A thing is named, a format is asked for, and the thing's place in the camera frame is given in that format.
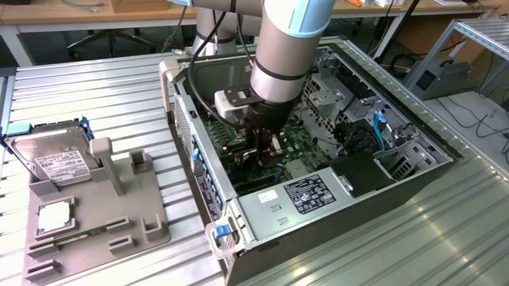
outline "hard drive label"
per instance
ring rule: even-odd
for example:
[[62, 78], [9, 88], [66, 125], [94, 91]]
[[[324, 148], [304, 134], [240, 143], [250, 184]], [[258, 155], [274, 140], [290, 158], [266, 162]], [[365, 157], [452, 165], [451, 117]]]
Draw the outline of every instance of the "hard drive label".
[[284, 187], [301, 214], [307, 214], [336, 201], [320, 175], [311, 176]]
[[78, 150], [35, 158], [35, 161], [54, 182], [90, 175], [86, 161]]

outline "office chair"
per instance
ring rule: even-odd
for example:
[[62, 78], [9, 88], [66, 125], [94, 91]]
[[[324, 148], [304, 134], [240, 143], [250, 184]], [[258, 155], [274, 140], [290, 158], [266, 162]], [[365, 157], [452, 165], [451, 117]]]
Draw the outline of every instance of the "office chair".
[[114, 57], [114, 44], [115, 44], [115, 37], [123, 38], [126, 40], [130, 40], [133, 42], [141, 43], [142, 45], [148, 46], [152, 50], [152, 54], [157, 52], [157, 46], [153, 42], [149, 42], [148, 40], [138, 37], [141, 35], [141, 29], [136, 28], [136, 36], [132, 36], [130, 34], [123, 33], [125, 29], [106, 29], [95, 32], [94, 30], [89, 30], [89, 37], [83, 38], [77, 43], [73, 43], [67, 46], [67, 50], [70, 53], [70, 56], [75, 59], [79, 59], [82, 54], [75, 49], [87, 45], [90, 42], [97, 41], [101, 38], [109, 37], [109, 47], [110, 47], [110, 57]]

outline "white label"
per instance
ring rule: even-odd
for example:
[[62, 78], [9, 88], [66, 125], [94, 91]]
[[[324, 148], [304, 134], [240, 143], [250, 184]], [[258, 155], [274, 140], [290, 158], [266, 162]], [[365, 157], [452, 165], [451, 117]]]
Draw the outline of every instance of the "white label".
[[278, 198], [278, 193], [276, 192], [276, 190], [272, 190], [260, 194], [258, 198], [261, 198], [262, 203], [266, 203], [268, 201], [272, 201], [273, 199]]
[[54, 182], [90, 175], [86, 160], [78, 150], [35, 158], [35, 161]]

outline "blue cable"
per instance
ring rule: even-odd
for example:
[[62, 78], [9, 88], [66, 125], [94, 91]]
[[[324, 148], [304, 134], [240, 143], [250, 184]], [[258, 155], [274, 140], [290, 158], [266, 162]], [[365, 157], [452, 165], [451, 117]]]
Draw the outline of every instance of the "blue cable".
[[383, 151], [385, 151], [385, 143], [384, 143], [383, 132], [381, 132], [381, 130], [379, 128], [380, 122], [388, 123], [388, 120], [385, 119], [385, 116], [381, 113], [377, 112], [375, 114], [375, 118], [373, 118], [373, 127], [375, 127], [375, 133], [377, 134], [377, 138], [379, 138], [379, 140], [381, 141], [381, 144], [383, 144]]

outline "electronic device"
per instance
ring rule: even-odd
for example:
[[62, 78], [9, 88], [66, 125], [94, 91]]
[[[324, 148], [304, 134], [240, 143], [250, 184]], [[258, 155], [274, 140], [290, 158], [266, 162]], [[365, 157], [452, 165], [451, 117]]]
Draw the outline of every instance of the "electronic device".
[[10, 124], [3, 143], [35, 181], [65, 186], [89, 180], [90, 171], [101, 167], [90, 152], [91, 139], [87, 120], [75, 119], [35, 126]]
[[[193, 73], [180, 61], [170, 128], [229, 285], [401, 206], [461, 157], [336, 45], [320, 46], [276, 128], [244, 124], [258, 103], [245, 55], [198, 59]], [[212, 116], [190, 74], [214, 112], [245, 128]]]
[[[411, 77], [416, 67], [423, 61], [416, 62], [407, 77]], [[471, 72], [471, 65], [467, 62], [455, 62], [453, 57], [441, 57], [435, 59], [428, 70], [424, 72], [412, 92], [421, 100], [432, 100], [451, 95], [461, 88], [463, 81]]]

